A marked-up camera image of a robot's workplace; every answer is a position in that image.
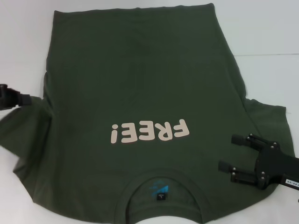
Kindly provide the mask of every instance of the white label sticker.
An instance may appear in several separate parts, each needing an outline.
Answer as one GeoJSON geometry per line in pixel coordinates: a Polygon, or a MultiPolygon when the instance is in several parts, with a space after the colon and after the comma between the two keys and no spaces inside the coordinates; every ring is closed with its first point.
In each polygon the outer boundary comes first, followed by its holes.
{"type": "Polygon", "coordinates": [[[292,186],[295,186],[295,187],[299,188],[299,183],[298,182],[286,179],[285,183],[290,184],[292,186]]]}

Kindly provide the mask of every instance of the t-shirt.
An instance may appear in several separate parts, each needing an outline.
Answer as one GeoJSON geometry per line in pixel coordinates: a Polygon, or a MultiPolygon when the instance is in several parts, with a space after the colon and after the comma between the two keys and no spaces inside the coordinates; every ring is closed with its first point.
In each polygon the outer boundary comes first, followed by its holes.
{"type": "Polygon", "coordinates": [[[245,98],[213,4],[55,11],[44,98],[0,122],[33,202],[88,222],[206,223],[266,198],[218,161],[253,170],[254,133],[294,155],[285,108],[245,98]]]}

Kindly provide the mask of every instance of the black clamp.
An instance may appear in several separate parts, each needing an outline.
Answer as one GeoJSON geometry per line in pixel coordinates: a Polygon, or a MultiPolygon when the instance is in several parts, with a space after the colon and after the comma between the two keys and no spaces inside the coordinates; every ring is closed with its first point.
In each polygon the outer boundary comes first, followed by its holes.
{"type": "Polygon", "coordinates": [[[268,141],[253,134],[246,138],[233,135],[231,142],[259,151],[254,172],[219,161],[218,170],[230,173],[231,182],[244,183],[266,189],[270,184],[282,184],[299,190],[299,159],[284,154],[276,141],[268,141]]]}
{"type": "Polygon", "coordinates": [[[10,89],[6,84],[0,84],[0,111],[8,110],[15,106],[31,105],[30,95],[10,89]]]}

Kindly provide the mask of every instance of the clothing tag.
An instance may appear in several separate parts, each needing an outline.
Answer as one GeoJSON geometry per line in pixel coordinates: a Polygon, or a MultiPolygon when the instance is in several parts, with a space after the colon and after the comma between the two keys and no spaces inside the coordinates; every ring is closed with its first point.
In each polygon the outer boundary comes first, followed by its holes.
{"type": "Polygon", "coordinates": [[[166,200],[166,194],[165,193],[157,194],[157,201],[165,201],[165,200],[166,200]]]}

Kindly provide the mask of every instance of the white surface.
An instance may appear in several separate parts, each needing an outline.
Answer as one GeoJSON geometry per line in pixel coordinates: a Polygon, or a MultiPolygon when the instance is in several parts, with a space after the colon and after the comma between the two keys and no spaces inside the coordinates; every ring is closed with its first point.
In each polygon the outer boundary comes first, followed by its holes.
{"type": "MultiPolygon", "coordinates": [[[[221,28],[236,56],[248,98],[287,107],[295,153],[299,157],[299,55],[288,55],[299,54],[299,1],[296,0],[0,0],[0,83],[42,96],[54,10],[189,6],[210,2],[215,4],[221,28]]],[[[16,161],[13,154],[0,148],[1,224],[85,223],[32,203],[12,173],[16,161]]],[[[299,191],[279,186],[258,204],[210,224],[298,223],[298,198],[299,191]]],[[[140,223],[194,222],[157,217],[140,223]]]]}

